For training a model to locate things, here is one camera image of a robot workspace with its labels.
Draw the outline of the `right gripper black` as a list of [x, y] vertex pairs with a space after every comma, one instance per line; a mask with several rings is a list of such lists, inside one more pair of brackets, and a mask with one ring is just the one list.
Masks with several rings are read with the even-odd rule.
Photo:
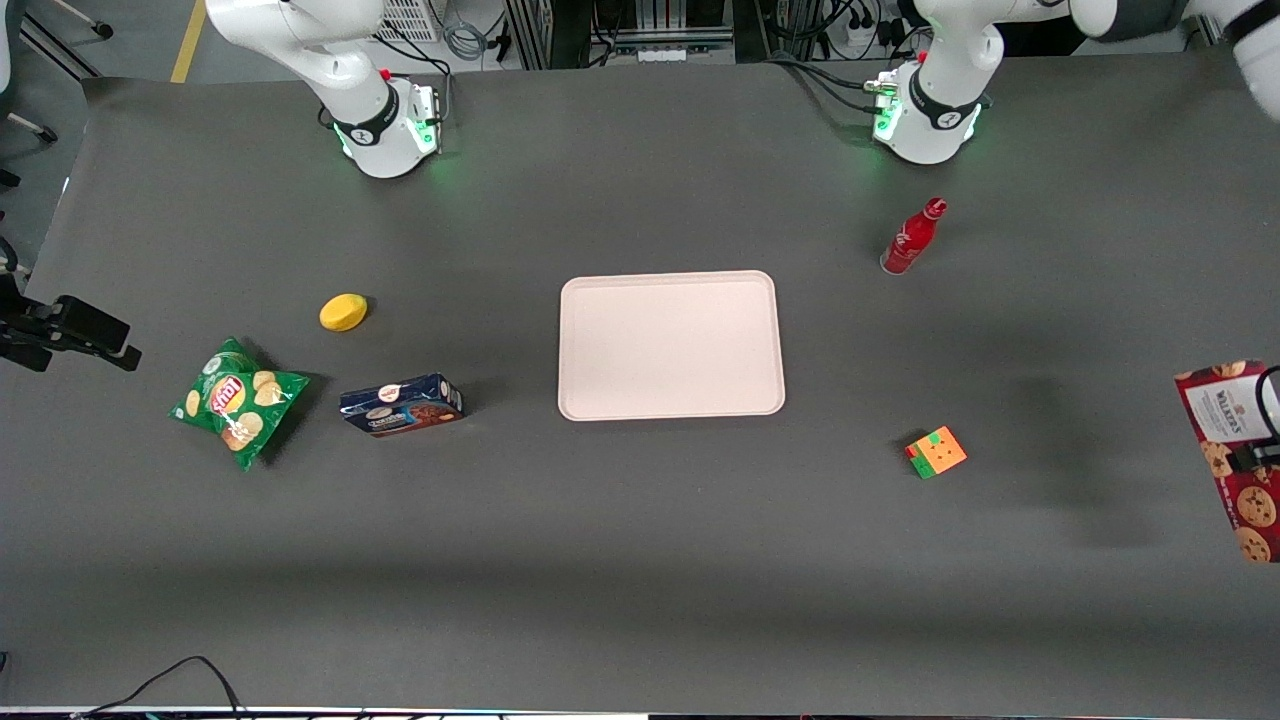
[[140, 365], [142, 352], [125, 347], [131, 327], [82, 299], [55, 300], [55, 331], [59, 340], [104, 354], [102, 360], [124, 372]]

